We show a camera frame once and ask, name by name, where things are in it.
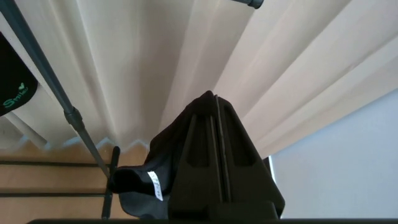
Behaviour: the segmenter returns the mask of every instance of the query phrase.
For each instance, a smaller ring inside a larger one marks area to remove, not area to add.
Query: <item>green logo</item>
[[[24,83],[21,83],[18,87],[19,93],[18,95],[13,98],[13,99],[8,99],[3,103],[3,106],[5,106],[6,108],[12,107],[14,104],[16,104],[23,95],[25,95],[25,93],[28,91],[28,88],[25,87]]]

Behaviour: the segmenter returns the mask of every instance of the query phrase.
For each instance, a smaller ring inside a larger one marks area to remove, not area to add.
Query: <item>floor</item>
[[[113,146],[99,149],[105,162],[110,163]],[[119,166],[140,165],[147,149],[138,145],[120,155]],[[45,152],[27,142],[18,151],[0,151],[1,160],[94,162],[82,145]],[[0,191],[35,192],[100,192],[105,190],[106,178],[99,168],[32,167],[0,165]],[[100,218],[102,197],[87,198],[0,198],[0,223],[21,224],[37,218]],[[134,218],[120,207],[114,195],[111,218]]]

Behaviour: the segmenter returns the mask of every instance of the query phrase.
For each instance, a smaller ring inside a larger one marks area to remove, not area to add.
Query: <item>black fabric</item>
[[[0,35],[0,116],[24,105],[35,94],[37,80],[7,39]]]
[[[208,91],[193,100],[182,113],[150,142],[150,151],[142,166],[118,167],[110,189],[119,194],[123,210],[139,218],[167,219],[167,204],[182,148],[193,114],[216,115],[214,95]],[[154,171],[160,182],[163,201],[154,192],[148,172]]]

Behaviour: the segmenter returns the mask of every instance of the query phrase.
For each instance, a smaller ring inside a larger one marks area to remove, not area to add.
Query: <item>white label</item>
[[[160,182],[159,179],[157,178],[157,175],[154,171],[148,172],[150,179],[154,183],[154,188],[155,188],[155,196],[157,199],[163,201],[163,195],[162,195],[162,188],[160,187]]]

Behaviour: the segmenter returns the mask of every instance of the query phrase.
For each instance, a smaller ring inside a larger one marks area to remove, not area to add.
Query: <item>curtain fold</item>
[[[16,2],[93,140],[122,149],[213,90],[266,157],[398,87],[395,0]],[[5,118],[37,146],[61,146],[76,134],[0,22],[40,83]]]

